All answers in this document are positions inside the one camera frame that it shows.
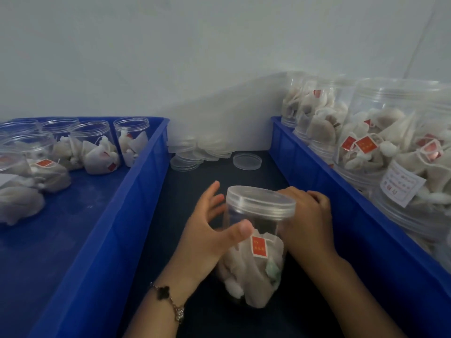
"blue bin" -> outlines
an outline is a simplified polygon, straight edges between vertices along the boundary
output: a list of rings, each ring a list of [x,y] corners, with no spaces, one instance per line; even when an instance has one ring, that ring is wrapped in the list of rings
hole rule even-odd
[[[409,337],[451,337],[451,275],[273,117],[271,157],[290,185],[330,198],[335,245]]]
[[[117,118],[89,119],[113,131]],[[71,172],[40,213],[0,226],[2,337],[116,335],[171,158],[168,123],[149,117],[153,134],[131,169]]]

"person's right hand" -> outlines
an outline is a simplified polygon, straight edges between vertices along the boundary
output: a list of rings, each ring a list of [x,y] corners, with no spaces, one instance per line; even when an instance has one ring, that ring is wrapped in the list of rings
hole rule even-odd
[[[280,226],[290,254],[309,272],[338,256],[333,238],[330,202],[324,194],[288,187],[278,191],[296,200],[294,217]]]

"bracelet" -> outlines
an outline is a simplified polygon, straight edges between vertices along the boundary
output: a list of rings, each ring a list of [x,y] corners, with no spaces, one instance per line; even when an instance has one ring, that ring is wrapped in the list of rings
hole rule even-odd
[[[156,289],[156,298],[158,301],[161,301],[163,299],[168,299],[171,303],[172,307],[174,308],[175,312],[175,320],[179,323],[179,325],[182,323],[185,313],[185,307],[180,306],[177,307],[174,302],[172,301],[172,297],[169,295],[169,286],[164,287],[158,287],[155,286],[153,282],[150,283],[149,289],[155,288]]]

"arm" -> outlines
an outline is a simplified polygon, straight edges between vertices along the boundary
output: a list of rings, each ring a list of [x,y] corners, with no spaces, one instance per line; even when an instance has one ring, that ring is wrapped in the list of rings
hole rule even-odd
[[[279,191],[296,200],[296,214],[282,230],[291,255],[328,302],[347,338],[401,338],[401,329],[336,252],[329,199],[289,187]]]
[[[226,208],[223,204],[224,196],[215,196],[218,189],[219,182],[215,181],[200,197],[185,225],[177,249],[155,280],[156,286],[169,286],[170,296],[178,307],[184,306],[221,256],[253,232],[248,220],[236,223],[222,232],[210,227],[208,222]],[[158,300],[157,292],[152,288],[144,297],[124,337],[173,338],[178,327],[171,302],[168,299]]]

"black table surface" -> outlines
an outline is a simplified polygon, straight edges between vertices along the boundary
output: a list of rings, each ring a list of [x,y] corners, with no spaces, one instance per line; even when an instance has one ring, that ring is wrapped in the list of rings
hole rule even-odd
[[[190,172],[169,168],[156,205],[149,233],[118,330],[122,336],[144,297],[172,256],[186,220],[200,195],[215,180],[220,193],[233,185],[279,190],[288,187],[266,151],[253,152],[262,158],[262,167],[244,171],[233,165],[233,158],[204,162]],[[219,227],[216,218],[212,227]],[[342,337],[328,304],[294,259],[287,254],[279,289],[263,309],[233,303],[224,285],[210,274],[185,305],[185,320],[177,337]]]

